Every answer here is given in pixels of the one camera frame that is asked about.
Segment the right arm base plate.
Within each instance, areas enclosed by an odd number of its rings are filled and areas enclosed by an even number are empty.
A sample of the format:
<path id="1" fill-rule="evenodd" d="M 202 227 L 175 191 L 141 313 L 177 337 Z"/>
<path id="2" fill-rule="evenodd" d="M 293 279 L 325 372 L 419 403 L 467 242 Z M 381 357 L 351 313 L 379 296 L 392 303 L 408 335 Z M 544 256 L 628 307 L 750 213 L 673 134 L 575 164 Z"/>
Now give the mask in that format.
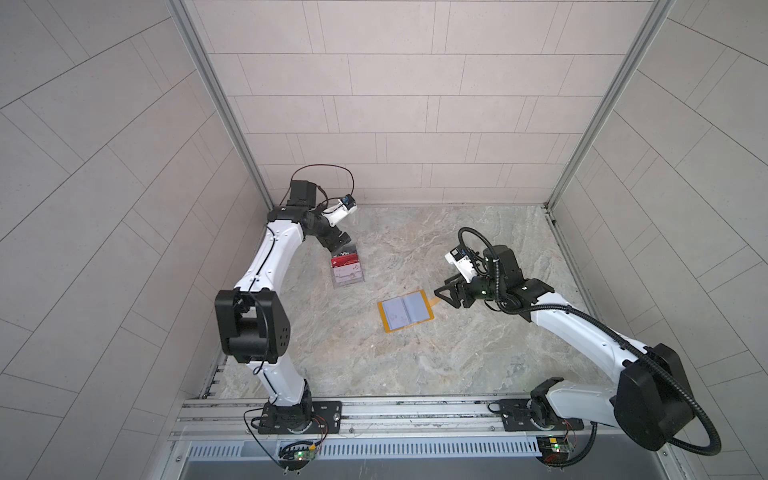
<path id="1" fill-rule="evenodd" d="M 562 431 L 584 429 L 580 419 L 564 419 L 533 399 L 507 398 L 489 403 L 490 413 L 501 418 L 505 432 Z"/>

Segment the yellow leather card holder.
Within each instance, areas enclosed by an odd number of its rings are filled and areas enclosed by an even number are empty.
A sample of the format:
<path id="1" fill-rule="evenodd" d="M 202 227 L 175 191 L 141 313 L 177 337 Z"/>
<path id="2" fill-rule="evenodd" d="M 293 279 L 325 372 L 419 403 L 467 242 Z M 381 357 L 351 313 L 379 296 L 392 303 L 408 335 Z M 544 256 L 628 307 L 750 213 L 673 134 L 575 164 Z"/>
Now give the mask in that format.
<path id="1" fill-rule="evenodd" d="M 377 304 L 386 333 L 403 330 L 435 318 L 424 290 L 418 290 Z"/>

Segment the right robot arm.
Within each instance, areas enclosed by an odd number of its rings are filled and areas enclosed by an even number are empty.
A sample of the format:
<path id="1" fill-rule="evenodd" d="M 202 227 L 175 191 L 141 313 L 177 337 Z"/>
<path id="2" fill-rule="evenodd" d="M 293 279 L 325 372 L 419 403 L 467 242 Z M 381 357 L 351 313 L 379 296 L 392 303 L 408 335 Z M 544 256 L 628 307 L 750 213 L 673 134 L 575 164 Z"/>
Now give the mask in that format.
<path id="1" fill-rule="evenodd" d="M 504 245 L 481 253 L 459 245 L 446 261 L 455 275 L 435 291 L 452 307 L 483 301 L 519 316 L 565 341 L 602 370 L 608 387 L 552 377 L 530 393 L 527 410 L 539 429 L 579 419 L 621 429 L 641 447 L 665 444 L 704 455 L 720 448 L 717 431 L 693 395 L 679 355 L 664 344 L 649 347 L 574 308 L 547 283 L 523 275 Z"/>

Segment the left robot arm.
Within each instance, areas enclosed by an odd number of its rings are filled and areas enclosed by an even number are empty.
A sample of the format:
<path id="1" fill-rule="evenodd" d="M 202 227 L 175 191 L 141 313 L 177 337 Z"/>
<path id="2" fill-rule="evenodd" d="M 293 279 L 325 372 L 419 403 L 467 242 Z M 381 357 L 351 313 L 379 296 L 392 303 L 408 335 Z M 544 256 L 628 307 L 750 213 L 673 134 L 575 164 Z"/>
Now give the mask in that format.
<path id="1" fill-rule="evenodd" d="M 351 242 L 338 224 L 357 208 L 352 194 L 318 203 L 320 190 L 310 181 L 290 182 L 287 204 L 268 213 L 265 236 L 248 270 L 214 301 L 223 353 L 251 368 L 277 412 L 302 422 L 312 415 L 311 392 L 287 353 L 291 324 L 279 292 L 306 238 L 317 239 L 331 253 Z"/>

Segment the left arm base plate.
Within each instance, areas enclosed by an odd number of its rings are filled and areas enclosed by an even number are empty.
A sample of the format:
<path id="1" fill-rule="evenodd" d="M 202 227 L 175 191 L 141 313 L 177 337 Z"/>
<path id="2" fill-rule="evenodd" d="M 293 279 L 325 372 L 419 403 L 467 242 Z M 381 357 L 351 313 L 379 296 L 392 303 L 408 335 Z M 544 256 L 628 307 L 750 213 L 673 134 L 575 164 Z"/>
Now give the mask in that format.
<path id="1" fill-rule="evenodd" d="M 258 417 L 257 431 L 265 435 L 337 434 L 342 408 L 341 401 L 313 401 L 311 406 L 265 404 Z"/>

